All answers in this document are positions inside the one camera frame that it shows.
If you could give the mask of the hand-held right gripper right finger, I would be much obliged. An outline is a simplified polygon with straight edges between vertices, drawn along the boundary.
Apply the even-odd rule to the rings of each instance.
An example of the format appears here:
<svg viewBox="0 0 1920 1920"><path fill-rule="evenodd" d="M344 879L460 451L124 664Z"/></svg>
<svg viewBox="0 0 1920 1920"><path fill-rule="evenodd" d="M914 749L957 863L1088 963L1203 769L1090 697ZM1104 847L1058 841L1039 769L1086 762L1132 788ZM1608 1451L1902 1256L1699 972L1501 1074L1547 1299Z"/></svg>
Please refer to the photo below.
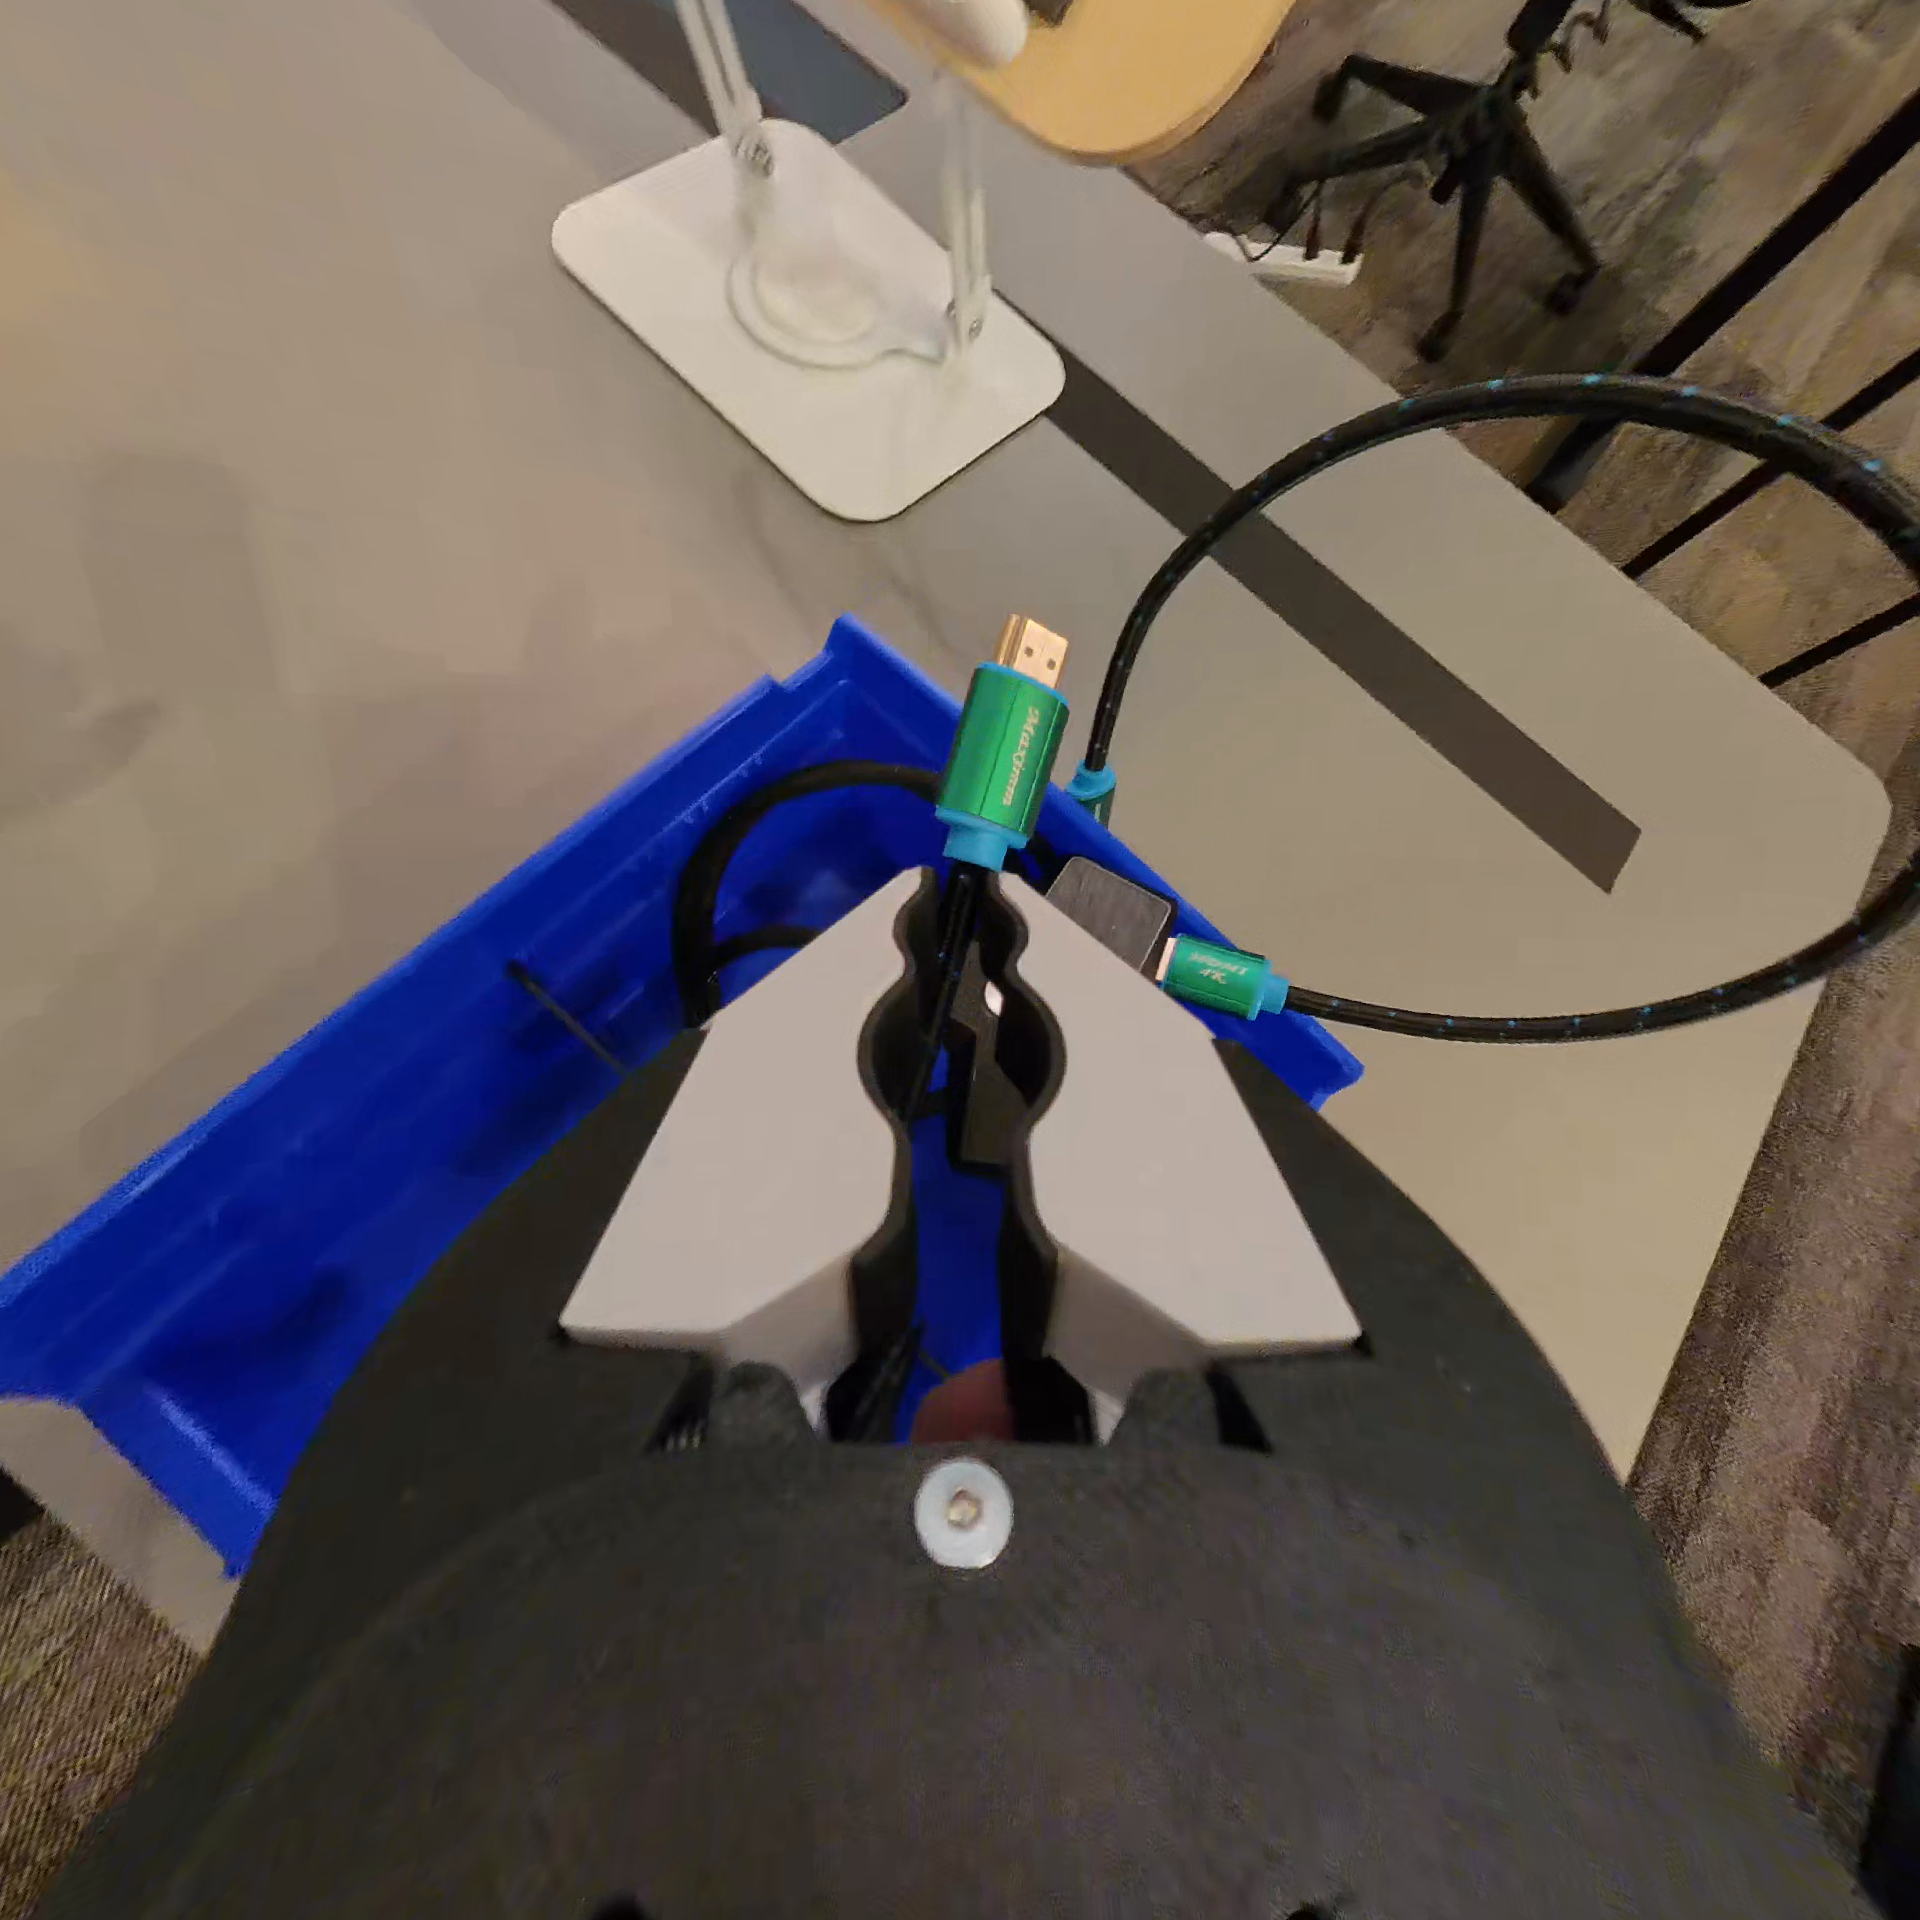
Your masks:
<svg viewBox="0 0 1920 1920"><path fill-rule="evenodd" d="M1351 1348L1360 1319L1214 1035L1054 904L1011 907L1005 984L1058 1064L1024 1145L1043 1355L1159 1372Z"/></svg>

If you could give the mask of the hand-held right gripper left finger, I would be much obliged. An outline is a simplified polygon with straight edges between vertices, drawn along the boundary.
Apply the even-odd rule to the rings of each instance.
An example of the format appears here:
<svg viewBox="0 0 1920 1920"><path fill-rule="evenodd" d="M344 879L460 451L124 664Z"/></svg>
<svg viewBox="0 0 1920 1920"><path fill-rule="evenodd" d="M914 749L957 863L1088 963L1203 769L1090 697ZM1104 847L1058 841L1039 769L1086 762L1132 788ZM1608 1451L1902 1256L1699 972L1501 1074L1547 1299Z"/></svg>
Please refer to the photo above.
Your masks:
<svg viewBox="0 0 1920 1920"><path fill-rule="evenodd" d="M842 1372L855 1256L895 1195L895 1127L858 1045L906 980L887 884L718 1013L562 1309L599 1346Z"/></svg>

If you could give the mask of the blue plastic bin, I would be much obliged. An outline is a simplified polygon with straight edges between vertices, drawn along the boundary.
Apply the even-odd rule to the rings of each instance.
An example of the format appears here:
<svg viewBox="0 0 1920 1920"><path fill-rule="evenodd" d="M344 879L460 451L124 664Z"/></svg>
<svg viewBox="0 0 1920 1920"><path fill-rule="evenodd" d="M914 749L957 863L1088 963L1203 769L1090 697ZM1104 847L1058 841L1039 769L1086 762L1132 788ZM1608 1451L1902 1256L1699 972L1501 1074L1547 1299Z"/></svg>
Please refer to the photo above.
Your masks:
<svg viewBox="0 0 1920 1920"><path fill-rule="evenodd" d="M482 1388L460 1434L455 1338L532 1316L554 1353L651 1353L662 1417L695 1372L782 1377L834 1443L907 1439L948 1377L1005 1359L1039 1379L1027 1436L1086 1443L1157 1372L1069 1372L1043 1355L1050 1253L1029 1213L1027 1133L1058 1071L1046 1020L1007 963L1012 901L1046 901L1011 864L989 880L948 1050L917 1123L898 1099L930 987L946 827L934 800L962 707L838 617L822 651L659 756L340 1013L234 1091L4 1279L4 1397L86 1412L167 1505L242 1572L328 1407L432 1274L451 1328L399 1388L432 1440L522 1459L557 1415L530 1388ZM1046 788L1046 876L1090 858L1197 919L1079 803ZM869 1020L859 1072L895 1127L895 1195L855 1256L861 1346L842 1372L725 1364L599 1346L562 1309L651 1144L707 1025L887 884L917 884L895 939L906 978ZM631 1067L613 1074L504 977L518 959ZM1307 1106L1360 1082L1357 1058L1299 1013L1191 1008L1227 1071L1259 1066Z"/></svg>

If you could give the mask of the white laptop stand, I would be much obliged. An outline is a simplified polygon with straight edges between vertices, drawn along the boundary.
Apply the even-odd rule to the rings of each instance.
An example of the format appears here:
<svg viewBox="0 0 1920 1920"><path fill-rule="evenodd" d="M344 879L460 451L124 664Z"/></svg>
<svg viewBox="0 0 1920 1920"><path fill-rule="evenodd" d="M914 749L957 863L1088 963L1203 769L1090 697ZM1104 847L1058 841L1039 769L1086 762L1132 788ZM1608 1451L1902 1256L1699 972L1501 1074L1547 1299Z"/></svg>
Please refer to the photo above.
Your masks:
<svg viewBox="0 0 1920 1920"><path fill-rule="evenodd" d="M575 199L562 271L812 504L887 522L1039 418L1066 362L992 289L970 69L1020 4L910 4L940 48L932 237L828 138L762 107L726 4L675 4L716 138Z"/></svg>

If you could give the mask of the white power strip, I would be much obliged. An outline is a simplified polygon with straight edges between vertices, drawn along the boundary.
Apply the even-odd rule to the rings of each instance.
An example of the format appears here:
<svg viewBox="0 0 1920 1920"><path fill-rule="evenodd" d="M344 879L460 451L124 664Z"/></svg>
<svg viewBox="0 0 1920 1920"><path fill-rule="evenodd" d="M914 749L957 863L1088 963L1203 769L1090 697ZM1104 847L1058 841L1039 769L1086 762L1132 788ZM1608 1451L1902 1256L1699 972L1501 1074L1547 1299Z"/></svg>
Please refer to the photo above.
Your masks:
<svg viewBox="0 0 1920 1920"><path fill-rule="evenodd" d="M1207 232L1204 243L1267 285L1301 284L1346 291L1363 267L1357 247L1302 247L1279 237Z"/></svg>

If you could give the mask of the black office chair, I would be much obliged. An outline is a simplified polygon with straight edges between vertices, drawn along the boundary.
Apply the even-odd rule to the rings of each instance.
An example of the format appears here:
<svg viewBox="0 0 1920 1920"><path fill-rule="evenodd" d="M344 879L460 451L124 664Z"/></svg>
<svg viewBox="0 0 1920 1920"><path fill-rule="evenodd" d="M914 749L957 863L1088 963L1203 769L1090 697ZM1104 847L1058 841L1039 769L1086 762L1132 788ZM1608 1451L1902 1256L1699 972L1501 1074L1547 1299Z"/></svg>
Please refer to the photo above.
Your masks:
<svg viewBox="0 0 1920 1920"><path fill-rule="evenodd" d="M1482 240L1496 185L1507 185L1526 216L1568 255L1571 271L1547 291L1543 307L1555 317L1573 316L1594 289L1602 264L1571 192L1551 169L1528 124L1528 100L1541 93L1543 66L1571 72L1582 41L1604 43L1616 7L1612 3L1526 3L1504 35L1504 61L1488 80L1346 56L1312 93L1312 119L1338 122L1355 91L1368 91L1408 113L1408 122L1291 164L1267 196L1259 228L1267 245L1239 243L1250 264L1267 259L1294 226L1306 226L1306 251L1322 243L1330 185L1371 179L1371 196L1352 216L1339 261L1360 261L1363 240L1386 196L1408 180L1422 180L1432 205L1455 209L1455 240L1446 307L1415 345L1422 362L1437 367L1453 347L1472 303Z"/></svg>

